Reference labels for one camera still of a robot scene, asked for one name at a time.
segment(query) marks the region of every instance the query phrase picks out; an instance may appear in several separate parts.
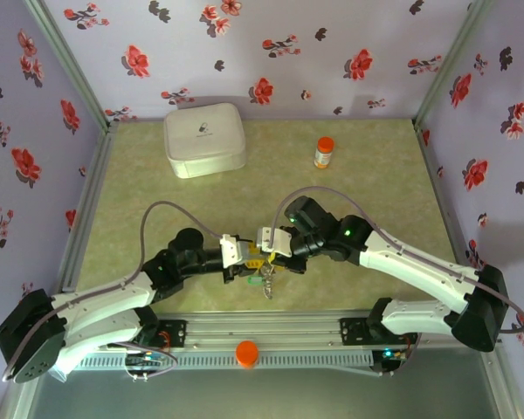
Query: table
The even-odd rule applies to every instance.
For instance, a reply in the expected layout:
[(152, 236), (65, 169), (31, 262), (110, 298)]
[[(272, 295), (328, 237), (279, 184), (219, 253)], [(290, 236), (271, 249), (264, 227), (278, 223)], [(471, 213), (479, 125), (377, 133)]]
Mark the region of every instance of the table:
[[(246, 120), (247, 163), (230, 172), (177, 178), (163, 145), (163, 124), (120, 124), (107, 166), (80, 272), (79, 291), (134, 271), (143, 211), (157, 200), (182, 205), (219, 233), (256, 237), (279, 202), (307, 185), (338, 189), (390, 234), (429, 253), (453, 260), (438, 204), (410, 120)], [(326, 169), (313, 165), (316, 141), (335, 139)], [(341, 198), (309, 194), (336, 218), (354, 214)], [(286, 224), (284, 216), (280, 219)], [(146, 258), (182, 228), (192, 227), (169, 207), (152, 211), (146, 226)], [(205, 247), (218, 246), (206, 237)], [(304, 275), (281, 272), (273, 299), (262, 288), (221, 275), (187, 279), (184, 289), (154, 305), (158, 313), (240, 310), (324, 310), (372, 307), (381, 297), (428, 299), (423, 292), (378, 271), (326, 257), (311, 259)]]

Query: small bottle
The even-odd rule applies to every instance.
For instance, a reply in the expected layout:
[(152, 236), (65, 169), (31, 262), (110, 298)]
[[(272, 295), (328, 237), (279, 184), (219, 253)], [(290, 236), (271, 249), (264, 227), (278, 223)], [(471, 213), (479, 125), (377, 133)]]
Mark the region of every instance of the small bottle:
[(318, 140), (316, 153), (314, 154), (314, 166), (327, 168), (334, 151), (334, 140), (330, 137), (322, 137)]

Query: white plastic container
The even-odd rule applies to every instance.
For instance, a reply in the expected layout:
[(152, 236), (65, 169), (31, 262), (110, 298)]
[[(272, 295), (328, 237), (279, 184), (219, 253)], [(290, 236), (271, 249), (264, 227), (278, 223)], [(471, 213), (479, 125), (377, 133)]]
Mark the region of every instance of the white plastic container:
[(164, 122), (165, 151), (175, 175), (210, 175), (246, 164), (245, 131), (231, 103), (179, 109)]

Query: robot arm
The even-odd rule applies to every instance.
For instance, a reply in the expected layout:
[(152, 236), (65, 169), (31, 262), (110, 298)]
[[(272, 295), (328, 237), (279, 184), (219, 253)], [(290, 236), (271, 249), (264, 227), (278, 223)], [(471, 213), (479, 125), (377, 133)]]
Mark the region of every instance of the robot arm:
[[(287, 207), (286, 216), (294, 227), (276, 229), (272, 247), (271, 229), (260, 229), (258, 252), (252, 251), (249, 241), (228, 235), (222, 237), (219, 248), (205, 250), (202, 233), (184, 229), (167, 249), (143, 265), (130, 284), (121, 278), (86, 292), (49, 298), (43, 290), (37, 290), (27, 295), (0, 326), (0, 348), (7, 362), (38, 320), (75, 298), (86, 294), (89, 298), (68, 304), (31, 336), (11, 370), (13, 380), (32, 380), (51, 367), (59, 378), (65, 379), (96, 347), (122, 341), (148, 342), (157, 328), (150, 304), (180, 291), (183, 281), (192, 276), (221, 272), (224, 283), (228, 283), (236, 275), (255, 271), (249, 261), (271, 253), (277, 255), (273, 264), (296, 273), (305, 272), (309, 258), (327, 255), (335, 261), (386, 272), (438, 299), (413, 303), (379, 299), (367, 319), (369, 333), (377, 338), (415, 332), (443, 333), (480, 351), (494, 349), (507, 306), (428, 262), (448, 266), (506, 295), (504, 279), (496, 268), (487, 265), (481, 272), (474, 271), (388, 236), (401, 245), (396, 250), (362, 218), (346, 216), (338, 221), (305, 196)], [(409, 252), (418, 254), (420, 259), (410, 258)]]

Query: orange bottle cap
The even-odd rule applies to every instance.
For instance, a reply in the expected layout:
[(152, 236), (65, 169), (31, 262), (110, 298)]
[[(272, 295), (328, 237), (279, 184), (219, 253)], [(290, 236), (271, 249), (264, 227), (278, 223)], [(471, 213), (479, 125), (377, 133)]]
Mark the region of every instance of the orange bottle cap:
[(318, 140), (317, 147), (322, 153), (331, 153), (334, 149), (334, 140), (330, 137), (322, 137)]
[(237, 345), (235, 349), (237, 361), (244, 368), (252, 368), (259, 359), (259, 349), (256, 344), (250, 340), (244, 340)]

